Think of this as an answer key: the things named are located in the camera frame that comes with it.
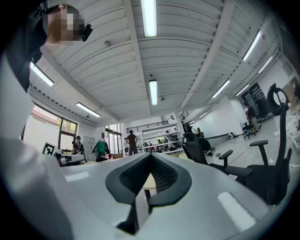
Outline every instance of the ceiling light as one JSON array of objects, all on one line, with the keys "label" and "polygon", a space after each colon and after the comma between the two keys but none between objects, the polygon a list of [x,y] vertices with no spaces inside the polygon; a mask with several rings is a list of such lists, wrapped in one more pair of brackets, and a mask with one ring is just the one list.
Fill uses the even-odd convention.
[{"label": "ceiling light", "polygon": [[34,65],[33,62],[30,63],[30,68],[42,79],[45,83],[47,83],[50,87],[54,84],[54,82],[47,77],[38,66]]},{"label": "ceiling light", "polygon": [[203,113],[199,118],[201,118],[201,117],[204,116],[205,114],[207,114],[207,112]]},{"label": "ceiling light", "polygon": [[215,95],[214,96],[212,96],[212,98],[215,98],[227,85],[228,85],[228,83],[230,83],[230,81],[229,80],[227,80],[224,84],[223,84],[223,86],[215,93]]},{"label": "ceiling light", "polygon": [[255,45],[258,43],[258,40],[261,38],[262,33],[258,31],[256,37],[254,38],[254,41],[252,42],[251,46],[249,47],[248,51],[246,52],[245,56],[243,57],[243,60],[246,61],[251,52],[253,51]]},{"label": "ceiling light", "polygon": [[156,0],[141,0],[141,4],[145,37],[157,36]]},{"label": "ceiling light", "polygon": [[244,87],[238,94],[236,94],[236,96],[238,96],[239,94],[241,94],[247,87],[249,87],[249,84],[247,84],[246,87]]},{"label": "ceiling light", "polygon": [[156,80],[149,81],[152,105],[158,104],[158,83]]},{"label": "ceiling light", "polygon": [[95,117],[101,117],[101,115],[99,115],[98,113],[92,111],[91,109],[87,108],[85,105],[81,104],[81,103],[77,103],[76,106],[82,108],[83,110],[87,111],[88,113],[94,115]]},{"label": "ceiling light", "polygon": [[58,126],[52,125],[52,124],[47,123],[47,122],[45,122],[45,124],[47,124],[47,125],[49,125],[49,126],[52,126],[52,127],[55,127],[55,128],[58,128]]},{"label": "ceiling light", "polygon": [[261,70],[258,71],[258,73],[261,73],[261,71],[263,71],[263,69],[268,65],[268,63],[271,61],[273,57],[270,57],[269,60],[264,64],[264,66],[261,68]]}]

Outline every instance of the black pants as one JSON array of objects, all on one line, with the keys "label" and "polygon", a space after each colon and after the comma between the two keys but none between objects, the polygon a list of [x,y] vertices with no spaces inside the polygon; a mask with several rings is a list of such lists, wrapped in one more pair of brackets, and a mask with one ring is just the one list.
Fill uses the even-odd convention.
[{"label": "black pants", "polygon": [[132,151],[134,152],[134,154],[138,153],[136,145],[130,145],[129,146],[129,155],[130,156],[132,155]]}]

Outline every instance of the pants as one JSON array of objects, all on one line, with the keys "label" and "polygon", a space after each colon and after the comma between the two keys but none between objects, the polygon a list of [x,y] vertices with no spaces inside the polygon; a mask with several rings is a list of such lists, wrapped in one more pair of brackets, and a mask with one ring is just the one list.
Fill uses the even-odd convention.
[{"label": "pants", "polygon": [[252,117],[252,124],[253,124],[253,129],[256,132],[259,131],[258,124],[256,123],[256,117],[255,118]]},{"label": "pants", "polygon": [[129,146],[129,155],[130,156],[132,155],[132,151],[134,152],[134,154],[138,153],[136,145]]}]

